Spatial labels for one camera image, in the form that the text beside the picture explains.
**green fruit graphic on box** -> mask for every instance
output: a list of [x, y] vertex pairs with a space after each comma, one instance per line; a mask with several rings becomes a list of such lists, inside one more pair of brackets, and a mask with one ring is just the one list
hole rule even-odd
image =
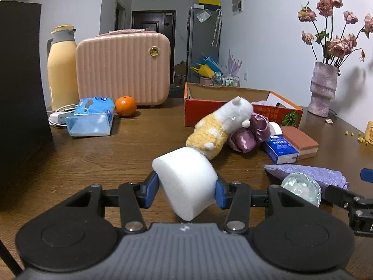
[[297, 126], [300, 117], [297, 112], [288, 112], [281, 121], [282, 126]]

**thermos lid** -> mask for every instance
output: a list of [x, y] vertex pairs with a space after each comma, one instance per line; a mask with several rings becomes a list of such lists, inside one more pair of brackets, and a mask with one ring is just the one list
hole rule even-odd
[[51, 34], [54, 34], [55, 32], [60, 32], [60, 31], [69, 31], [69, 30], [74, 30], [74, 25], [60, 25], [55, 28], [54, 31], [51, 32]]

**blue tissue package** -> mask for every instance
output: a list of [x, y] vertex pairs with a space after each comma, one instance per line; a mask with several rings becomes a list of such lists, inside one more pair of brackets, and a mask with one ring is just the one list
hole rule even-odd
[[294, 163], [298, 157], [298, 151], [281, 135], [270, 136], [262, 148], [274, 164]]
[[66, 118], [73, 137], [109, 136], [113, 125], [114, 102], [106, 97], [81, 99], [71, 116]]

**metal screw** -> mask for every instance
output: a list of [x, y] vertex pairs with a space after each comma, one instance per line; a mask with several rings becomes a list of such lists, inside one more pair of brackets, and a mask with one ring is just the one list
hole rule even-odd
[[128, 222], [126, 223], [126, 225], [124, 226], [126, 228], [126, 230], [128, 231], [139, 231], [141, 230], [144, 226], [142, 225], [141, 222], [138, 222], [138, 221], [132, 221], [132, 222]]
[[230, 229], [230, 230], [243, 230], [245, 228], [245, 223], [241, 222], [241, 221], [229, 221], [227, 223], [227, 227]]

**dark brown door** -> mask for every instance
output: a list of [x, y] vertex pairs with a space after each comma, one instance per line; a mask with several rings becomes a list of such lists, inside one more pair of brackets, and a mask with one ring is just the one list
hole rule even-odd
[[173, 58], [175, 55], [175, 10], [133, 11], [132, 28], [142, 28], [164, 34], [171, 43], [170, 83], [173, 83]]

